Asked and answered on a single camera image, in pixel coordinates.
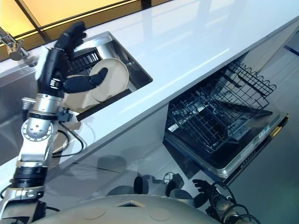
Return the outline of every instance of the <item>plate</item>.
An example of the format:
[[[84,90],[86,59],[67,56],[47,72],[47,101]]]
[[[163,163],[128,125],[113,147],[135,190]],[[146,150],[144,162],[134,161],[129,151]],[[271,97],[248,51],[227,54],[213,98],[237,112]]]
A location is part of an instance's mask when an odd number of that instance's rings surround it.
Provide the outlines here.
[[[116,58],[106,58],[96,63],[89,75],[97,74],[104,67],[108,68],[104,81],[97,88],[90,90],[90,96],[99,102],[126,90],[129,83],[129,72],[126,65]]]

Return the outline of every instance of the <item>stainless steel sink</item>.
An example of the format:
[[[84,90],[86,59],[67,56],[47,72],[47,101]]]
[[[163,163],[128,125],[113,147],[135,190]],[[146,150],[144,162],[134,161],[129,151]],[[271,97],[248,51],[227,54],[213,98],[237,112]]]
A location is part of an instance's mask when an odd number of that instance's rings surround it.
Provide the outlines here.
[[[87,55],[90,55],[90,59],[82,59]],[[74,56],[75,60],[70,64],[70,75],[74,74],[74,71],[76,74],[88,75],[94,64],[105,58],[117,58],[126,65],[129,71],[128,91],[103,104],[104,106],[152,82],[152,78],[109,32],[87,39],[75,49]],[[21,99],[23,97],[35,98],[37,93],[35,71],[36,67],[21,64],[0,74],[0,165],[15,157],[21,148]],[[82,113],[80,119],[104,106],[101,105],[87,113]]]

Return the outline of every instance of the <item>white countertop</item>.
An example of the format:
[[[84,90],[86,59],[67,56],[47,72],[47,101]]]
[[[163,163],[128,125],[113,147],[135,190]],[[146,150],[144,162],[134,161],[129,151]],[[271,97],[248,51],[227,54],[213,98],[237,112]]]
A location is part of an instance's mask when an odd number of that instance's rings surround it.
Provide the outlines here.
[[[298,9],[298,0],[173,0],[88,29],[88,37],[110,31],[153,82],[82,121],[86,152],[288,26]]]

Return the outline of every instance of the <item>black wire basket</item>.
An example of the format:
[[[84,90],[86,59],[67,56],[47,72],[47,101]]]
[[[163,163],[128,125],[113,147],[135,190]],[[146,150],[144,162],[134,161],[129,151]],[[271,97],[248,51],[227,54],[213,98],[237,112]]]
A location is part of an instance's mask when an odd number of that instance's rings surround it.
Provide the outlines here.
[[[276,89],[251,68],[232,62],[203,84],[170,102],[167,127],[182,128],[212,153],[236,131],[235,124],[257,115]]]
[[[68,76],[88,76],[96,63],[101,60],[97,49],[85,49],[75,52],[74,59],[69,62]]]

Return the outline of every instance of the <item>window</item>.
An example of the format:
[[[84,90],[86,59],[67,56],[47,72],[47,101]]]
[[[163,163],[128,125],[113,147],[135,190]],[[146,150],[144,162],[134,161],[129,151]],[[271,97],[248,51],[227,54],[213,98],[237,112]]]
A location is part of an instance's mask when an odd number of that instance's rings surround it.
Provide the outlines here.
[[[57,39],[72,23],[84,21],[87,28],[147,9],[169,0],[2,0],[0,26],[24,48]],[[0,43],[0,61],[7,59]]]

